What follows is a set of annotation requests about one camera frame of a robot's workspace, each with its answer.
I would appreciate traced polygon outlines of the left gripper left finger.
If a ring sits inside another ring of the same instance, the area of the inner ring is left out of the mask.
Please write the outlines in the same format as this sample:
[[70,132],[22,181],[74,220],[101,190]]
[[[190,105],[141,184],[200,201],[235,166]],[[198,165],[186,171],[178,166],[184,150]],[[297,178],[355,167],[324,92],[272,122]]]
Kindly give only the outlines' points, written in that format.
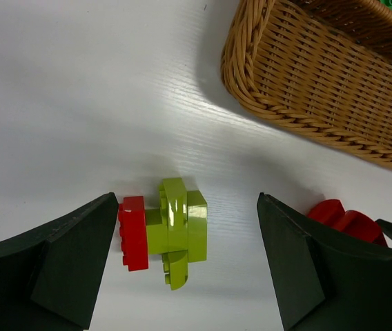
[[0,330],[87,330],[117,220],[109,192],[0,241]]

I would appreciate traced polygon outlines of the red lego arch piece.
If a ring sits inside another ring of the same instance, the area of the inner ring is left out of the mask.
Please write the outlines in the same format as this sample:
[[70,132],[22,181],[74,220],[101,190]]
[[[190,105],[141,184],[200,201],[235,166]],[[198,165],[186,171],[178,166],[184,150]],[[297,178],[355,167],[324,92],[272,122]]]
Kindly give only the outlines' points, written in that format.
[[338,199],[319,202],[307,217],[362,241],[388,246],[381,227],[374,220],[361,212],[345,210]]

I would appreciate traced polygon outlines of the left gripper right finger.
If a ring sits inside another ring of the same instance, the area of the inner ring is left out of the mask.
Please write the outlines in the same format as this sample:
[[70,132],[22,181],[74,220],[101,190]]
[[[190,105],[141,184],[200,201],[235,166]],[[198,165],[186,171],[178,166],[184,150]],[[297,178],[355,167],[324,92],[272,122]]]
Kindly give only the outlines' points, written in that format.
[[285,330],[392,330],[392,240],[339,232],[261,194],[257,213]]

